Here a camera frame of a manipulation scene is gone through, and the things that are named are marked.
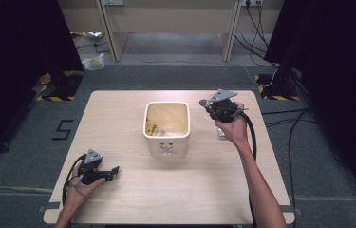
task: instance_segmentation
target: hand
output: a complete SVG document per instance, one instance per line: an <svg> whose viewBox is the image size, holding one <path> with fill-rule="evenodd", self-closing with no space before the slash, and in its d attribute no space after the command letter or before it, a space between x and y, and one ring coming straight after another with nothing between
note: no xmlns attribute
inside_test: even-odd
<svg viewBox="0 0 356 228"><path fill-rule="evenodd" d="M73 180L70 181L67 189L67 196L66 196L66 202L65 202L65 207L67 204L73 204L77 205L77 207L81 207L86 203L86 199L89 198L89 196L92 194L92 192L99 186L105 183L105 179L99 179L96 180L95 182L85 185L82 182L78 182L77 184L74 184L76 179L78 178L78 170L80 168L80 165L77 165L72 173L71 177L76 177Z"/></svg>
<svg viewBox="0 0 356 228"><path fill-rule="evenodd" d="M77 165L72 172L72 177L77 177L80 164ZM71 180L66 195L65 205L60 212L56 222L56 228L69 227L71 219L77 210L86 203L86 199L94 192L94 190L105 183L105 179L99 179L95 182L85 185L81 182L75 183L75 179Z"/></svg>
<svg viewBox="0 0 356 228"><path fill-rule="evenodd" d="M238 108L244 107L244 104L234 102ZM238 147L242 143L248 143L247 123L242 116L234 118L230 123L216 121L215 125L225 133L225 138Z"/></svg>

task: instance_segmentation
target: electrical cable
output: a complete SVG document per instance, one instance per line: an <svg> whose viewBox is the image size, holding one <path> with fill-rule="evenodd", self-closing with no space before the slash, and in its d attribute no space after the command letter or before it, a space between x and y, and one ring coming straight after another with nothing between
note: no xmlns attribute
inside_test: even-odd
<svg viewBox="0 0 356 228"><path fill-rule="evenodd" d="M254 20L253 20L253 17L251 15L251 13L249 12L249 8L247 8L247 12L249 14L249 17L251 18L252 20L252 23L254 25L254 28L256 30L256 34L258 34L258 36L260 37L260 39L264 42L264 44L266 44L266 47L268 48L269 47L269 44L267 43L266 39L264 38L264 35L261 35L259 29L258 29L258 26L255 24Z"/></svg>
<svg viewBox="0 0 356 228"><path fill-rule="evenodd" d="M292 128L290 129L290 138L289 138L289 141L288 141L288 163L289 163L289 167L290 167L290 193L291 193L291 197L292 197L293 210L296 209L296 199L295 199L295 192L294 192L294 186L293 186L292 155L291 155L291 150L290 150L290 143L291 143L291 139L292 139L293 129L296 127L296 125L298 124L298 122L302 118L302 116L307 112L308 112L308 110L304 110L301 114L299 114L299 116L295 120L295 123L293 124ZM295 221L293 222L293 226L292 227L296 227L296 218L295 218Z"/></svg>
<svg viewBox="0 0 356 228"><path fill-rule="evenodd" d="M240 116L242 116L245 119L245 121L248 124L249 129L251 131L252 145L253 145L253 158L254 158L254 161L256 161L256 158L257 158L257 145L256 145L256 139L255 139L255 132L254 132L253 123L252 123L251 119L249 118L249 116L246 115L243 111L240 112ZM256 228L257 227L257 222L255 220L255 215L254 215L254 210L253 210L253 205L252 205L252 199L251 199L251 195L250 194L249 194L249 206L251 208L251 213L252 213L253 227Z"/></svg>
<svg viewBox="0 0 356 228"><path fill-rule="evenodd" d="M66 201L66 193L67 193L68 184L69 184L69 182L70 182L72 179L75 178L75 177L72 177L72 178L70 179L70 176L71 176L71 174L73 173L73 170L74 170L74 168L75 168L77 162L78 162L79 160L83 161L83 160L85 159L85 157L86 157L86 154L83 154L82 156L80 156L80 157L73 163L73 165L71 165L71 169L70 169L70 171L68 172L67 177L66 177L65 184L63 185L62 204L65 204L65 201Z"/></svg>
<svg viewBox="0 0 356 228"><path fill-rule="evenodd" d="M285 110L285 111L263 112L261 113L261 115L282 114L282 113L298 112L298 111L305 111L305 110L309 110L309 107L294 109L294 110Z"/></svg>

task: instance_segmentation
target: yellow and black hazard tape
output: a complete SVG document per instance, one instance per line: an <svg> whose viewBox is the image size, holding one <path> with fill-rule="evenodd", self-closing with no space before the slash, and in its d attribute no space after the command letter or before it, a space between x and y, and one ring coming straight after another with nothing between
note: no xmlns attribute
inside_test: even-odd
<svg viewBox="0 0 356 228"><path fill-rule="evenodd" d="M50 96L39 96L38 101L48 101L48 102L69 102L73 101L74 97L50 97Z"/></svg>
<svg viewBox="0 0 356 228"><path fill-rule="evenodd" d="M255 81L259 83L259 76L254 76ZM285 95L267 95L263 86L258 87L258 91L260 92L261 98L265 100L277 100L277 101L299 101L298 96L285 96Z"/></svg>

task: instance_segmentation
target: black stand base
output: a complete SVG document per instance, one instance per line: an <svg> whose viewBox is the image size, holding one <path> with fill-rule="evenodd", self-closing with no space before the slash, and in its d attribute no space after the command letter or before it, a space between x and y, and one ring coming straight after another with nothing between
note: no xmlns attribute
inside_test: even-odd
<svg viewBox="0 0 356 228"><path fill-rule="evenodd" d="M267 86L272 81L272 74L259 74L255 76L255 80L259 85ZM290 87L290 82L272 83L270 86L259 86L258 90L263 99L280 100L280 101L299 101L298 96Z"/></svg>
<svg viewBox="0 0 356 228"><path fill-rule="evenodd" d="M44 86L38 101L73 101L83 75L64 77L62 81L51 81Z"/></svg>

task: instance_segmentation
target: black cable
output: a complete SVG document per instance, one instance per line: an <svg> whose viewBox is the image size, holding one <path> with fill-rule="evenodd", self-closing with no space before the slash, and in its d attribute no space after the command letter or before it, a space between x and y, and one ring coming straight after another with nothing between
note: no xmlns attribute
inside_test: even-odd
<svg viewBox="0 0 356 228"><path fill-rule="evenodd" d="M94 47L95 47L95 52L97 52L97 53L105 53L105 52L110 52L110 50L98 51L98 50L97 50L97 47L98 47L99 45L102 45L102 44L94 44Z"/></svg>
<svg viewBox="0 0 356 228"><path fill-rule="evenodd" d="M293 133L293 129L295 128L295 126L298 124L299 120L301 119L301 117L307 113L308 110L304 110L301 114L299 114L299 116L297 117L295 123L293 124L292 128L290 129L290 138L288 141L288 162L289 162L289 167L290 167L290 192L291 192L291 196L292 196L292 206L293 206L293 210L296 209L296 200L295 200L295 192L294 192L294 187L293 187L293 176L292 176L292 156L291 156L291 151L290 151L290 142L292 139L292 133ZM296 227L296 218L295 221L293 222L293 226L292 227Z"/></svg>
<svg viewBox="0 0 356 228"><path fill-rule="evenodd" d="M71 180L70 180L70 176L71 176L71 174L73 173L73 170L74 170L74 168L75 168L77 162L78 162L79 160L82 160L82 161L83 161L83 160L85 159L85 157L86 157L86 154L83 154L82 156L80 156L80 157L73 163L73 165L71 165L71 169L70 169L70 171L68 172L67 177L66 177L65 184L63 185L62 204L65 204L68 184L69 184L69 182L71 181Z"/></svg>
<svg viewBox="0 0 356 228"><path fill-rule="evenodd" d="M243 33L240 33L241 35L242 35L242 38L243 38L243 40L246 42L246 43L248 43L248 45L252 45L248 40L246 40L246 38L245 38L245 36L243 35ZM266 53L266 50L263 50L263 49L260 49L260 48L258 48L258 47L253 47L254 49L257 49L258 51L261 51L261 52L263 52L263 53Z"/></svg>
<svg viewBox="0 0 356 228"><path fill-rule="evenodd" d="M269 44L267 44L267 41L266 41L266 39L264 38L264 36L261 35L261 33L260 33L259 29L258 29L258 26L255 24L255 22L254 22L254 20L253 20L253 18L252 18L252 15L251 15L251 13L249 12L249 8L247 8L247 12L248 12L248 14L249 14L249 17L250 17L251 20L252 20L252 23L253 23L253 25L254 25L256 34L258 34L258 36L260 37L260 39L264 42L264 44L266 44L266 47L268 48L268 47L269 47Z"/></svg>
<svg viewBox="0 0 356 228"><path fill-rule="evenodd" d="M251 59L252 59L252 53L255 54L255 55L257 55L257 56L260 57L261 59L264 59L264 57L263 57L261 54L255 52L254 50L252 50L251 48L249 48L249 47L247 47L245 44L243 44L243 43L239 40L239 38L237 38L236 35L234 36L234 38L237 40L237 42L239 42L239 44L240 44L243 48L245 48L246 50L248 50L249 52L251 52ZM267 62L268 62L269 64L271 64L272 66L267 66L267 65L258 64L258 63L256 63L253 59L252 59L252 62L253 62L255 65L259 65L259 66L263 66L263 67L278 68L278 66L277 66L276 64L271 63L271 62L268 62L268 61L267 61Z"/></svg>
<svg viewBox="0 0 356 228"><path fill-rule="evenodd" d="M245 121L248 124L249 129L251 131L252 145L253 145L253 158L254 158L254 161L256 161L256 158L257 158L257 145L256 145L256 139L255 139L255 132L254 132L253 123L252 123L251 119L249 118L249 116L246 115L243 111L240 112L240 116L242 116L245 119ZM255 215L254 215L254 210L253 210L253 205L252 205L252 199L251 199L251 195L250 194L249 194L249 206L251 208L251 213L252 213L253 227L256 228L257 227L257 222L255 220Z"/></svg>
<svg viewBox="0 0 356 228"><path fill-rule="evenodd" d="M305 111L305 110L309 110L309 107L301 108L301 109L294 109L294 110L286 110L286 111L263 112L263 113L261 113L261 115L282 114L282 113L298 112L298 111Z"/></svg>

